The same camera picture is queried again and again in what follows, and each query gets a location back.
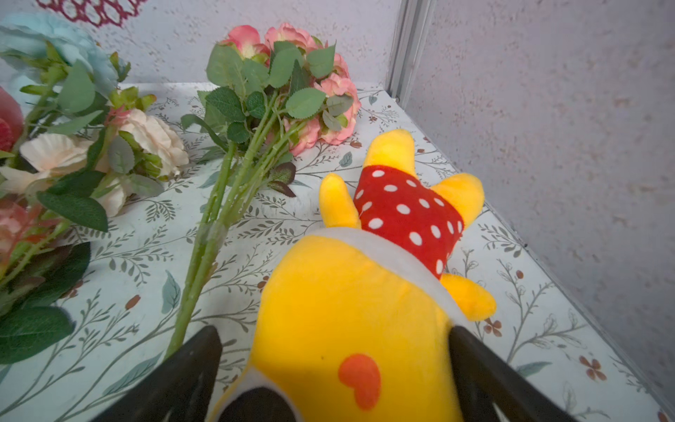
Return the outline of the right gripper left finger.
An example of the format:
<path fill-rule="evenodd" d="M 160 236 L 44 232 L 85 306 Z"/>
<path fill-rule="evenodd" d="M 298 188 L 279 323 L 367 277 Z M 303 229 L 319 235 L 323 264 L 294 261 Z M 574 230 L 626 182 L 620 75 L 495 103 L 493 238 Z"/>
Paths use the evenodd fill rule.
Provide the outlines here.
<path fill-rule="evenodd" d="M 216 328 L 206 326 L 95 422 L 204 421 L 221 359 Z"/>

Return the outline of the pink rose bouquet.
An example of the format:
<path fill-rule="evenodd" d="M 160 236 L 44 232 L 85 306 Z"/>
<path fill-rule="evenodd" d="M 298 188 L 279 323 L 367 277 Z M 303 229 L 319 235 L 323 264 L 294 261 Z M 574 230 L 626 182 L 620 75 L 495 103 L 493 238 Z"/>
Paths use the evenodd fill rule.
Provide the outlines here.
<path fill-rule="evenodd" d="M 237 26 L 208 60 L 205 114 L 183 116 L 220 151 L 220 170 L 194 239 L 174 332 L 176 353 L 200 294 L 216 270 L 230 228 L 258 192 L 289 194 L 290 158 L 315 144 L 338 145 L 354 132 L 360 100 L 335 46 L 288 23 L 260 33 Z"/>
<path fill-rule="evenodd" d="M 14 13 L 1 57 L 15 70 L 1 91 L 1 362 L 70 336 L 57 306 L 91 262 L 73 227 L 107 232 L 132 196 L 153 197 L 188 166 L 183 141 L 151 116 L 152 95 L 121 89 L 130 66 L 70 21 Z"/>

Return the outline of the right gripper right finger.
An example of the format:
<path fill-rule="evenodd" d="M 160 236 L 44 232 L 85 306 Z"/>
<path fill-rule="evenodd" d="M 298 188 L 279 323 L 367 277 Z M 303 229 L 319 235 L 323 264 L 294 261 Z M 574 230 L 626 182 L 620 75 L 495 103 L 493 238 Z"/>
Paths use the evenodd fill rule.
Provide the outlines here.
<path fill-rule="evenodd" d="M 498 413 L 519 422 L 574 421 L 467 329 L 453 327 L 448 341 L 465 421 L 498 421 Z"/>

